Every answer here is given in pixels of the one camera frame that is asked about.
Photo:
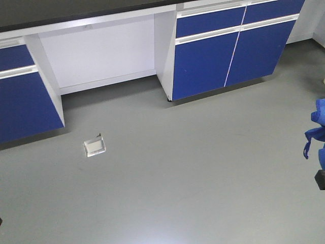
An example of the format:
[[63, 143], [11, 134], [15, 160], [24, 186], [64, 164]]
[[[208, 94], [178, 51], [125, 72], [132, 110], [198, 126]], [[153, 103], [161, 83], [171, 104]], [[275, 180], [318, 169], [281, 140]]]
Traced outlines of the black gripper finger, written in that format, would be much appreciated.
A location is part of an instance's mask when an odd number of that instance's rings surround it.
[[323, 169], [318, 170], [314, 179], [315, 179], [319, 189], [324, 190], [325, 189], [325, 171]]

